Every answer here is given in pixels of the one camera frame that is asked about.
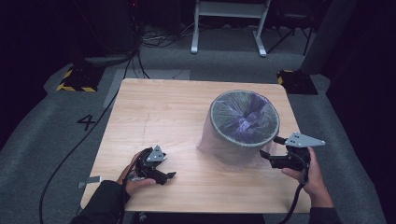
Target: wrist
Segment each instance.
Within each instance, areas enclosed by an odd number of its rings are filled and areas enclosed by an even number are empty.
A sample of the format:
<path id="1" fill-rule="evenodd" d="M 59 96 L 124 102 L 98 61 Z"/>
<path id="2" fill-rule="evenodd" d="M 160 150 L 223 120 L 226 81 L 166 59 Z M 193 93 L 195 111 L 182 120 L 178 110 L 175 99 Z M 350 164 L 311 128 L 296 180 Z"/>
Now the wrist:
<path id="1" fill-rule="evenodd" d="M 311 207 L 334 207 L 332 196 L 327 189 L 322 189 L 309 194 Z"/>

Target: hazard stripe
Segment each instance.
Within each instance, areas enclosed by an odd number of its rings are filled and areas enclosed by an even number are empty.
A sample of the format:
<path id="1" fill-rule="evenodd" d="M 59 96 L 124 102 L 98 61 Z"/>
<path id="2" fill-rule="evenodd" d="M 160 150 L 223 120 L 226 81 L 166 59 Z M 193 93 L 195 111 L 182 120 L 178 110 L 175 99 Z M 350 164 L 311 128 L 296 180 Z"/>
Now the hazard stripe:
<path id="1" fill-rule="evenodd" d="M 81 87 L 84 91 L 96 91 L 91 87 Z"/>
<path id="2" fill-rule="evenodd" d="M 279 78 L 277 79 L 277 83 L 279 83 L 279 85 L 282 85 L 282 83 L 283 83 L 282 77 L 279 77 Z"/>
<path id="3" fill-rule="evenodd" d="M 56 88 L 56 90 L 57 91 L 60 91 L 61 89 L 63 89 L 64 88 L 64 83 L 61 83 L 59 86 L 58 86 L 58 88 Z"/>
<path id="4" fill-rule="evenodd" d="M 64 91 L 76 91 L 73 87 L 64 87 L 62 90 L 64 90 Z"/>
<path id="5" fill-rule="evenodd" d="M 73 71 L 73 70 L 69 70 L 68 72 L 66 72 L 66 74 L 64 74 L 64 79 L 67 78 L 67 77 L 69 77 L 70 74 L 72 74 L 72 71 Z"/>

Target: person's right hand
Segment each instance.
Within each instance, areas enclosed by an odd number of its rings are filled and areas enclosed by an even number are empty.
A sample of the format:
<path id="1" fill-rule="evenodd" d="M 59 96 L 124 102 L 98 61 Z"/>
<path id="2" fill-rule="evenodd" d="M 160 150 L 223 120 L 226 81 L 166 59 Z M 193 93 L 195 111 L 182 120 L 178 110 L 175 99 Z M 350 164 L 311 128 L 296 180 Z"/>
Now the person's right hand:
<path id="1" fill-rule="evenodd" d="M 308 148 L 309 154 L 311 156 L 311 162 L 309 165 L 309 181 L 304 186 L 305 192 L 311 198 L 311 206 L 312 207 L 334 207 L 332 203 L 332 197 L 330 196 L 329 191 L 326 188 L 326 185 L 323 181 L 323 176 L 320 171 L 319 163 L 317 160 L 317 156 L 315 155 L 315 151 L 312 147 Z M 282 173 L 292 178 L 300 181 L 301 172 L 295 171 L 289 168 L 283 168 Z"/>

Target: hand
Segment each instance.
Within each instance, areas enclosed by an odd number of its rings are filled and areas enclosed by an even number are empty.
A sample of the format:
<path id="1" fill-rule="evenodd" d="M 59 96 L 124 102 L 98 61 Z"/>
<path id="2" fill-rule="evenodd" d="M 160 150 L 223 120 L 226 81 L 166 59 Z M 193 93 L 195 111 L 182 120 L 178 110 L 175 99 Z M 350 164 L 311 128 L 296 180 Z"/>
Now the hand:
<path id="1" fill-rule="evenodd" d="M 309 147 L 308 150 L 311 156 L 311 162 L 308 171 L 309 181 L 304 186 L 304 190 L 311 198 L 311 206 L 334 207 L 332 203 L 332 197 L 330 196 L 330 193 L 327 190 L 326 185 L 324 184 L 323 176 L 320 171 L 320 167 L 317 160 L 317 156 L 315 155 L 315 151 L 312 147 Z M 301 172 L 289 168 L 283 168 L 282 173 L 298 181 L 302 179 Z"/>
<path id="2" fill-rule="evenodd" d="M 131 168 L 131 165 L 134 163 L 134 161 L 137 159 L 137 157 L 139 156 L 140 152 L 138 152 L 137 154 L 134 155 L 134 158 L 132 159 L 131 163 L 129 165 L 127 165 L 125 167 L 125 169 L 122 171 L 119 179 L 117 180 L 117 183 L 122 185 L 122 180 L 127 176 L 129 169 Z M 142 179 L 142 180 L 138 180 L 138 181 L 131 181 L 131 180 L 127 180 L 126 183 L 126 192 L 129 195 L 133 195 L 137 189 L 146 187 L 146 186 L 150 186 L 150 185 L 155 185 L 156 182 L 154 179 Z"/>

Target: black cable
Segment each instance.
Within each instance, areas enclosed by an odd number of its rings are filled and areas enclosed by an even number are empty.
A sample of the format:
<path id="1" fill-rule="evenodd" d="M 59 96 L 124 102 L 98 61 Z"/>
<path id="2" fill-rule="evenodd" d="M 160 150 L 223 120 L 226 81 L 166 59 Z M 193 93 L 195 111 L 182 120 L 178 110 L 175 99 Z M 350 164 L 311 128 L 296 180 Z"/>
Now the black cable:
<path id="1" fill-rule="evenodd" d="M 300 184 L 300 185 L 297 187 L 296 192 L 295 192 L 295 194 L 294 194 L 293 203 L 291 204 L 291 207 L 290 207 L 290 210 L 289 210 L 288 214 L 286 215 L 286 217 L 285 217 L 281 222 L 279 222 L 279 224 L 285 224 L 286 222 L 289 221 L 291 215 L 292 215 L 293 212 L 294 212 L 294 208 L 295 208 L 296 205 L 297 205 L 298 198 L 299 198 L 299 195 L 300 195 L 300 191 L 301 191 L 301 189 L 302 189 L 303 187 L 304 187 L 304 184 Z"/>
<path id="2" fill-rule="evenodd" d="M 142 69 L 143 77 L 146 76 L 148 79 L 150 79 L 149 75 L 145 72 L 145 69 L 143 68 L 142 61 L 140 60 L 140 50 L 137 51 L 137 59 L 139 60 L 140 69 Z"/>
<path id="3" fill-rule="evenodd" d="M 79 213 L 79 210 L 81 209 L 81 206 L 79 205 L 78 206 L 78 209 L 77 209 L 77 211 L 76 211 L 76 216 L 78 216 L 78 213 Z"/>
<path id="4" fill-rule="evenodd" d="M 134 70 L 134 60 L 132 60 L 131 65 L 132 65 L 132 69 Z M 136 78 L 139 78 L 135 70 L 134 70 L 134 75 L 136 76 Z"/>
<path id="5" fill-rule="evenodd" d="M 184 35 L 183 33 L 189 30 L 194 25 L 194 22 L 184 28 L 181 32 L 180 35 L 172 35 L 172 34 L 164 34 L 164 35 L 159 35 L 157 31 L 146 31 L 145 34 L 142 36 L 142 45 L 147 48 L 165 48 L 169 45 L 174 44 L 176 41 L 183 39 L 184 37 L 188 35 L 192 35 L 192 33 Z M 156 44 L 149 43 L 149 41 L 157 40 Z"/>
<path id="6" fill-rule="evenodd" d="M 115 60 L 109 60 L 109 61 L 105 61 L 105 62 L 88 62 L 89 64 L 91 64 L 93 67 L 109 67 L 109 66 L 113 66 L 113 65 L 117 65 L 120 63 L 125 63 L 128 60 L 130 60 L 132 57 L 134 57 L 134 54 L 128 54 L 125 56 L 125 58 L 121 58 L 121 59 L 115 59 Z"/>
<path id="7" fill-rule="evenodd" d="M 135 216 L 136 216 L 136 212 L 134 212 L 134 213 L 132 214 L 131 222 L 130 222 L 129 224 L 134 224 Z"/>
<path id="8" fill-rule="evenodd" d="M 131 62 L 132 58 L 129 59 L 128 63 L 126 64 L 125 67 L 125 72 L 124 72 L 124 77 L 126 77 L 126 72 L 128 70 L 128 66 Z M 117 90 L 116 94 L 114 94 L 113 98 L 111 99 L 110 103 L 108 103 L 107 107 L 105 108 L 105 110 L 102 112 L 101 116 L 99 117 L 99 119 L 93 124 L 92 128 L 82 137 L 82 139 L 69 151 L 69 153 L 67 153 L 67 155 L 62 159 L 61 163 L 58 164 L 58 166 L 56 167 L 56 169 L 52 172 L 51 176 L 49 177 L 49 180 L 47 181 L 46 186 L 43 189 L 43 192 L 41 193 L 41 197 L 40 197 L 40 203 L 38 206 L 38 214 L 39 214 L 39 219 L 40 219 L 40 224 L 44 224 L 44 220 L 43 220 L 43 203 L 44 203 L 44 197 L 46 195 L 47 189 L 50 185 L 50 182 L 52 181 L 53 177 L 55 177 L 55 175 L 58 173 L 59 169 L 61 169 L 62 165 L 64 164 L 64 162 L 70 157 L 70 155 L 73 154 L 73 152 L 84 142 L 84 140 L 90 135 L 90 133 L 95 129 L 95 127 L 98 125 L 98 123 L 100 122 L 100 120 L 103 118 L 103 116 L 105 115 L 105 113 L 107 112 L 107 110 L 110 108 L 110 106 L 113 104 L 113 101 L 116 99 L 117 95 L 119 94 L 120 89 Z"/>
<path id="9" fill-rule="evenodd" d="M 76 0 L 73 0 L 73 2 L 74 2 L 74 4 L 75 4 L 76 8 L 78 9 L 79 14 L 80 14 L 81 17 L 84 19 L 85 23 L 88 25 L 88 27 L 89 27 L 91 33 L 93 34 L 93 37 L 95 37 L 95 39 L 99 42 L 100 45 L 102 45 L 102 47 L 103 47 L 104 49 L 107 49 L 108 51 L 113 52 L 113 53 L 122 53 L 122 54 L 130 54 L 131 51 L 134 50 L 134 47 L 133 47 L 131 50 L 128 50 L 128 51 L 118 51 L 118 50 L 116 50 L 116 49 L 111 49 L 111 48 L 109 48 L 108 46 L 106 46 L 106 45 L 99 39 L 99 37 L 97 36 L 97 34 L 95 33 L 95 31 L 92 29 L 90 23 L 88 22 L 87 18 L 85 17 L 84 13 L 82 12 L 81 8 L 80 8 L 79 5 L 77 4 Z"/>
<path id="10" fill-rule="evenodd" d="M 298 154 L 289 151 L 288 154 L 294 158 L 297 158 L 298 160 L 300 160 L 301 164 L 303 165 L 303 170 L 302 170 L 302 179 L 301 179 L 301 183 L 302 184 L 307 184 L 309 181 L 309 177 L 308 177 L 308 170 L 309 170 L 309 164 L 306 163 L 303 158 L 301 158 Z"/>

